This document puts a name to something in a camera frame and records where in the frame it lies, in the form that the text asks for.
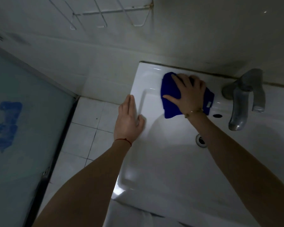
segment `sink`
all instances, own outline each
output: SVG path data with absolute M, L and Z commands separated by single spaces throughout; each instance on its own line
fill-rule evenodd
M 284 183 L 284 110 L 278 110 L 284 109 L 283 88 L 265 85 L 266 112 L 251 112 L 250 105 L 244 130 L 233 132 L 228 129 L 232 101 L 221 95 L 222 86 L 232 79 L 140 63 L 131 94 L 146 124 L 125 157 L 113 198 L 195 227 L 217 226 L 217 222 L 258 226 L 208 149 L 197 145 L 197 130 L 183 115 L 164 118 L 160 87 L 167 72 L 194 74 L 204 80 L 215 93 L 209 119 Z

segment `bracelet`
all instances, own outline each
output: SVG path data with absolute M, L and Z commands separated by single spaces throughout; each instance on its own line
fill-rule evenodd
M 125 139 L 116 139 L 115 141 L 117 141 L 117 140 L 125 140 L 125 141 L 128 141 L 126 138 Z
M 186 113 L 186 114 L 184 114 L 184 116 L 185 116 L 185 118 L 188 118 L 190 116 L 190 114 L 195 114 L 195 113 L 198 113 L 198 112 L 203 112 L 203 109 L 199 108 L 197 110 L 190 111 L 190 113 Z

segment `cleaning cloth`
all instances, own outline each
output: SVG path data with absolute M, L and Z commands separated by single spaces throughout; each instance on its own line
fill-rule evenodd
M 166 119 L 172 118 L 176 115 L 182 115 L 182 112 L 179 110 L 177 105 L 170 102 L 168 99 L 165 99 L 162 97 L 163 95 L 171 95 L 175 97 L 176 99 L 181 98 L 181 92 L 178 89 L 174 80 L 172 79 L 171 77 L 172 74 L 177 76 L 173 72 L 166 73 L 163 76 L 162 85 L 161 85 L 161 99 L 163 103 L 164 117 Z M 189 79 L 190 79 L 191 84 L 193 85 L 194 79 L 193 78 L 189 78 Z M 212 93 L 208 88 L 206 88 L 205 93 L 204 93 L 204 102 L 203 102 L 203 112 L 206 115 L 209 115 L 209 110 L 212 107 L 214 96 L 215 94 Z

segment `chrome faucet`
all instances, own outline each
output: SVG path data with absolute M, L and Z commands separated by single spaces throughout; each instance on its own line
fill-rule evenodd
M 253 68 L 243 74 L 235 82 L 222 88 L 222 95 L 226 99 L 234 101 L 233 113 L 228 123 L 228 128 L 232 131 L 240 131 L 244 128 L 248 117 L 248 96 L 254 93 L 254 103 L 252 111 L 265 111 L 265 92 L 262 87 L 263 71 Z

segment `red string bracelet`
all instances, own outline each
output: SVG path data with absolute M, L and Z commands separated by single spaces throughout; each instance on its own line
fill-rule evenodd
M 125 140 L 125 141 L 128 141 L 126 138 L 125 139 L 116 139 L 116 140 Z M 116 141 L 115 140 L 115 141 Z M 129 142 L 129 144 L 130 144 L 130 146 L 131 146 L 131 142 L 130 141 L 128 141 Z

